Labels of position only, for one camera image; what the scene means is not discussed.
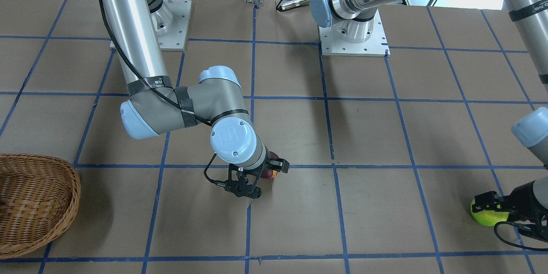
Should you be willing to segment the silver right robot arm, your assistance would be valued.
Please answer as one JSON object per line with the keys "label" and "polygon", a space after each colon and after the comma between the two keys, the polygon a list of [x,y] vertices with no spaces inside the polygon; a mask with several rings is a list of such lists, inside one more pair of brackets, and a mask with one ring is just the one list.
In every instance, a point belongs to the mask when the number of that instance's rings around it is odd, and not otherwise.
{"label": "silver right robot arm", "polygon": [[162,50],[183,50],[189,0],[98,0],[104,26],[118,52],[130,96],[121,104],[127,133],[136,140],[198,124],[211,127],[214,157],[228,163],[227,180],[208,178],[237,197],[259,198],[260,179],[287,173],[290,163],[268,150],[254,131],[232,69],[212,66],[198,84],[176,86]]}

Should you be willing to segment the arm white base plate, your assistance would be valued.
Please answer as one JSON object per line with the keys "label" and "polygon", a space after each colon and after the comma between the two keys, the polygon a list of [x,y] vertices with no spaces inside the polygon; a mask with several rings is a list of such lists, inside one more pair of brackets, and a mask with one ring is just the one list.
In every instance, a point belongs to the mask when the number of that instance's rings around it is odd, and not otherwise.
{"label": "arm white base plate", "polygon": [[112,42],[135,61],[162,51],[184,51],[192,2],[162,0],[149,11],[146,0],[103,0]]}
{"label": "arm white base plate", "polygon": [[368,21],[346,20],[331,27],[318,27],[322,53],[326,56],[387,57],[391,55],[378,9]]}

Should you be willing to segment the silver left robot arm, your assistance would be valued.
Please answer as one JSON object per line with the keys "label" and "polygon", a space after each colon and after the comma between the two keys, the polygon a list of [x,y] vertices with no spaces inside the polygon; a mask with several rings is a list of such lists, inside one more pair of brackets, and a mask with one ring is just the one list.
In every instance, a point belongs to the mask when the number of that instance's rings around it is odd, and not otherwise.
{"label": "silver left robot arm", "polygon": [[[394,0],[311,0],[311,13],[322,28],[341,21],[369,21],[378,6]],[[519,34],[538,71],[541,83],[547,85],[547,0],[504,0],[509,18]],[[508,224],[521,235],[547,241],[547,178],[515,188],[500,196],[493,191],[475,196],[471,204],[473,218],[497,229]]]}

